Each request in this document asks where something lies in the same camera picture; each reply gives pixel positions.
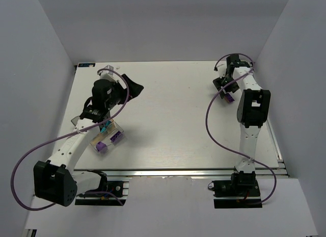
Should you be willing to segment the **purple printed lego brick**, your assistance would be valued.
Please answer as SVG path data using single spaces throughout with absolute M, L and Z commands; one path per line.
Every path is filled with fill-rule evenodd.
M 234 98 L 231 96 L 230 93 L 226 93 L 225 96 L 224 96 L 224 99 L 227 103 L 233 103 L 235 100 Z

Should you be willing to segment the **cyan round lego piece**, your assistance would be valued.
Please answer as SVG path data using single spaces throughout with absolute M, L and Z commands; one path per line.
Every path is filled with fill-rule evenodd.
M 111 126 L 111 121 L 109 120 L 109 121 L 107 121 L 104 125 L 103 125 L 103 127 L 102 127 L 102 129 L 101 129 L 101 133 L 103 133 L 103 132 L 105 132 L 110 126 Z

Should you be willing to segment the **purple lego brick upside-down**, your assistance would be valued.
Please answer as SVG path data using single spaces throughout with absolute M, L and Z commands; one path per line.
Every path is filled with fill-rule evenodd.
M 118 132 L 116 132 L 114 135 L 112 135 L 111 137 L 110 137 L 110 141 L 112 142 L 112 143 L 117 143 L 117 142 L 119 142 L 120 141 L 120 139 L 123 137 L 123 134 L 120 132 L 120 131 L 118 131 Z

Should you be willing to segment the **purple round lego piece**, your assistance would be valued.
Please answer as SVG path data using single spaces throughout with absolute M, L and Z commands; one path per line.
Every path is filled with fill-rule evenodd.
M 95 148 L 98 152 L 104 153 L 107 150 L 107 145 L 103 142 L 98 142 Z

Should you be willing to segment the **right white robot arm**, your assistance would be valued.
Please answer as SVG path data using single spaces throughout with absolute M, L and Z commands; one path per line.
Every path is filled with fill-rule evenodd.
M 271 93 L 262 89 L 254 79 L 251 63 L 240 59 L 240 54 L 229 54 L 226 69 L 213 80 L 221 99 L 232 102 L 231 93 L 241 91 L 237 108 L 237 121 L 240 125 L 239 152 L 244 156 L 235 165 L 231 175 L 230 188 L 241 194 L 255 187 L 255 163 L 257 140 L 268 117 Z

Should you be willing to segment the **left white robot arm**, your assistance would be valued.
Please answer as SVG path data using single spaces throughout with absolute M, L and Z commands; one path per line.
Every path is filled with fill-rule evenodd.
M 109 74 L 101 75 L 93 84 L 92 95 L 84 104 L 74 134 L 47 161 L 35 164 L 34 188 L 38 198 L 69 206 L 80 194 L 103 195 L 108 191 L 105 173 L 89 170 L 75 174 L 74 168 L 91 141 L 107 124 L 113 123 L 111 109 L 139 96 L 144 89 L 125 74 L 122 80 L 125 88 Z

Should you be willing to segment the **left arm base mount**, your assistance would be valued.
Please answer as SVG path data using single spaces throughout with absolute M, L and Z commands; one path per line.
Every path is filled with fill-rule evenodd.
M 73 179 L 77 185 L 75 205 L 123 206 L 126 201 L 127 182 L 110 180 L 102 171 L 75 172 Z

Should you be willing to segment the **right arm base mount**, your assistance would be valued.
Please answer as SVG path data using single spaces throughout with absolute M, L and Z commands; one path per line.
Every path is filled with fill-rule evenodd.
M 213 192 L 215 209 L 262 208 L 254 172 L 232 173 L 229 180 L 214 180 L 207 187 Z

